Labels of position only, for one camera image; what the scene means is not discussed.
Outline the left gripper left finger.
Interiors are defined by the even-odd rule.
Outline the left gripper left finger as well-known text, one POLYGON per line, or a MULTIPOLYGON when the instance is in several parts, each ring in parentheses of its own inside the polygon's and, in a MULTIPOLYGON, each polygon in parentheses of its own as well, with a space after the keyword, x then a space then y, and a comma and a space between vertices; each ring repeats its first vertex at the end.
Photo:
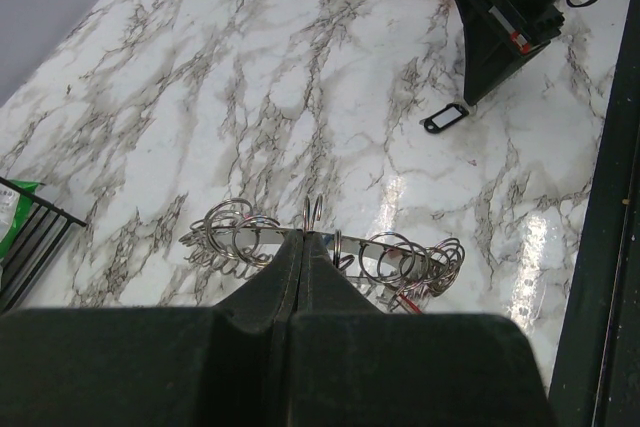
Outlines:
POLYGON ((5 426, 282 426, 303 235, 213 307, 20 310, 1 319, 5 426))

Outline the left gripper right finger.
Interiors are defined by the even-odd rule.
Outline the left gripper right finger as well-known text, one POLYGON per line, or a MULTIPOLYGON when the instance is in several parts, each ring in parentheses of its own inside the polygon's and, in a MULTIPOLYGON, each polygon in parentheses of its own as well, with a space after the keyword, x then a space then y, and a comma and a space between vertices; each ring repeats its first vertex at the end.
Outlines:
POLYGON ((291 426, 553 426, 531 345, 494 314, 384 314, 303 244, 291 426))

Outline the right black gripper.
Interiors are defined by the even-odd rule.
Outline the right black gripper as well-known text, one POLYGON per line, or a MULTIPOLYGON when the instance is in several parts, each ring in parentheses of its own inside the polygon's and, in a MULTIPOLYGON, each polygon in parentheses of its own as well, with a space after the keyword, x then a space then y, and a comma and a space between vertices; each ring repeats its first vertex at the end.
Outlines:
POLYGON ((454 0, 464 34, 463 99, 473 106, 560 33, 557 0, 454 0))

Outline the black key tag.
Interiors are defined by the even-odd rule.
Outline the black key tag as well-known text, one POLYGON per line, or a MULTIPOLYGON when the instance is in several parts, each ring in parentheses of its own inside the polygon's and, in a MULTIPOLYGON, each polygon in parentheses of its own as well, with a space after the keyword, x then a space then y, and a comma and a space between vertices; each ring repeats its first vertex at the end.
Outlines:
POLYGON ((435 114, 423 119, 421 125, 430 134, 439 134, 469 115, 460 103, 449 103, 435 114))

